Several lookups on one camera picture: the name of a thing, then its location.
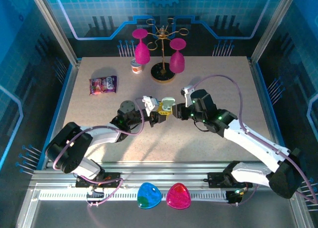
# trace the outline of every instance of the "speckled table surface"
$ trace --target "speckled table surface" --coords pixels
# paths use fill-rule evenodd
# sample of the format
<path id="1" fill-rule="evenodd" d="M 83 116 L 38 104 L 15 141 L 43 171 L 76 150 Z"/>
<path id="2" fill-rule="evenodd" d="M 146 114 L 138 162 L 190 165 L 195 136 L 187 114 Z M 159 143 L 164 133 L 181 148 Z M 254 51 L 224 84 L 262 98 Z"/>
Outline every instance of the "speckled table surface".
<path id="1" fill-rule="evenodd" d="M 246 57 L 185 57 L 185 71 L 167 84 L 155 82 L 150 75 L 151 66 L 160 62 L 160 57 L 152 57 L 139 75 L 132 73 L 131 59 L 83 58 L 64 124 L 74 121 L 81 126 L 105 125 L 116 116 L 122 101 L 134 100 L 143 95 L 151 95 L 158 100 L 172 96 L 176 103 L 182 103 L 181 88 L 210 74 L 224 74 L 232 77 L 242 90 L 243 121 L 269 138 Z M 118 76 L 117 93 L 89 95 L 88 80 L 103 76 Z M 206 89 L 218 108 L 239 113 L 239 96 L 230 81 L 212 78 L 198 88 Z M 86 156 L 96 162 L 257 160 L 233 142 L 212 133 L 200 132 L 192 121 L 179 121 L 173 116 L 153 128 L 146 123 L 140 135 L 129 136 L 120 143 L 94 146 L 87 151 Z"/>

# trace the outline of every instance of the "pink wine glass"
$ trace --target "pink wine glass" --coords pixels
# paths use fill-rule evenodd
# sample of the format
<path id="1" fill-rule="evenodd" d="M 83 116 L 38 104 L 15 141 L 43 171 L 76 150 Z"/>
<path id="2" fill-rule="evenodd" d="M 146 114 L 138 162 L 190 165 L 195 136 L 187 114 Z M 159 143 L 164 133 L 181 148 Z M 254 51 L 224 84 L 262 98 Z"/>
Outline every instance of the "pink wine glass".
<path id="1" fill-rule="evenodd" d="M 170 59 L 170 70 L 173 73 L 181 73 L 185 68 L 184 56 L 179 52 L 179 50 L 184 49 L 186 46 L 186 42 L 182 38 L 172 39 L 170 42 L 170 47 L 174 50 L 177 50 L 174 54 L 172 54 Z"/>
<path id="2" fill-rule="evenodd" d="M 139 64 L 147 64 L 150 61 L 150 52 L 146 44 L 142 42 L 143 38 L 148 35 L 147 30 L 143 28 L 136 29 L 133 32 L 133 37 L 139 39 L 140 42 L 135 49 L 136 62 Z"/>

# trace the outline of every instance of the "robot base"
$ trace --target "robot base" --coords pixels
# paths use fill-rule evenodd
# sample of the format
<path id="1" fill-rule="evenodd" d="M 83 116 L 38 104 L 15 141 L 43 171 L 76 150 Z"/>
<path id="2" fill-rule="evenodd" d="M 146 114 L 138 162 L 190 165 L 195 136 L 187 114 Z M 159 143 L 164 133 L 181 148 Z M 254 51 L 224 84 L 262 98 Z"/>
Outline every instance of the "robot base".
<path id="1" fill-rule="evenodd" d="M 103 174 L 103 179 L 100 179 L 100 177 L 98 178 L 98 181 L 107 181 L 107 180 L 111 180 L 111 179 L 116 179 L 120 177 L 120 173 L 119 172 L 105 172 Z M 81 187 L 81 188 L 86 188 L 86 187 L 90 187 L 92 184 L 85 181 L 84 179 L 82 179 L 80 176 L 77 177 L 76 179 L 76 184 L 75 187 Z M 112 183 L 105 183 L 105 184 L 95 184 L 95 187 L 100 187 L 100 188 L 116 188 L 119 185 L 119 181 L 118 182 L 112 182 Z"/>
<path id="2" fill-rule="evenodd" d="M 170 71 L 169 63 L 164 63 L 164 69 L 162 63 L 157 63 L 151 68 L 151 76 L 159 83 L 167 83 L 174 79 L 175 73 Z"/>

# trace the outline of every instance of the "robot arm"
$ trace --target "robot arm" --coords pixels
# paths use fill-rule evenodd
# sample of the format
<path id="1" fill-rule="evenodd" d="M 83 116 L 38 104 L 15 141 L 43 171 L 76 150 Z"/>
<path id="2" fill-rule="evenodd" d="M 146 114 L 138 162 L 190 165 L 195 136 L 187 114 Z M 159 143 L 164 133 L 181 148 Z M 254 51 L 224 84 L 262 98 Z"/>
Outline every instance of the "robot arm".
<path id="1" fill-rule="evenodd" d="M 281 153 L 292 158 L 304 170 L 304 156 L 300 150 L 295 149 L 291 152 L 244 125 L 249 132 L 272 144 L 280 152 L 279 154 L 275 153 L 266 145 L 246 134 L 237 117 L 227 110 L 218 109 L 210 94 L 203 89 L 195 91 L 191 89 L 191 86 L 188 86 L 181 91 L 181 94 L 185 97 L 186 103 L 175 104 L 171 97 L 164 98 L 159 102 L 155 98 L 144 96 L 145 109 L 142 110 L 142 113 L 145 121 L 149 121 L 153 127 L 154 124 L 165 121 L 170 114 L 173 114 L 177 119 L 192 119 L 195 122 L 202 122 L 208 131 L 240 145 L 266 165 L 264 168 L 262 165 L 233 161 L 224 170 L 222 182 L 225 182 L 228 187 L 245 182 L 261 184 L 271 187 L 282 197 L 291 198 L 301 184 L 302 178 L 285 161 Z M 117 116 L 108 125 L 121 131 L 130 132 L 132 126 L 140 123 L 140 111 L 135 110 L 133 102 L 124 101 L 117 111 Z M 85 127 L 79 127 L 74 122 L 68 123 L 47 146 L 46 155 L 51 160 L 55 160 L 65 144 L 84 129 Z M 86 132 L 70 145 L 58 161 L 57 167 L 64 173 L 72 172 L 91 180 L 102 181 L 106 177 L 105 171 L 97 163 L 84 157 L 87 149 L 97 144 L 120 142 L 126 137 L 126 134 L 112 129 L 96 129 Z"/>

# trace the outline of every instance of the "purple snack bag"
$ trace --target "purple snack bag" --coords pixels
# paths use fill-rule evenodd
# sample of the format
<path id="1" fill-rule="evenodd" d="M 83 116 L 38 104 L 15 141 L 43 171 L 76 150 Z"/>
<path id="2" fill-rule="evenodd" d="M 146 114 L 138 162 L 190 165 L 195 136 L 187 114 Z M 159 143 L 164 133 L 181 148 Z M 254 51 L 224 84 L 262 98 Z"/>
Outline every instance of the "purple snack bag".
<path id="1" fill-rule="evenodd" d="M 90 95 L 117 91 L 117 76 L 101 77 L 89 80 Z"/>

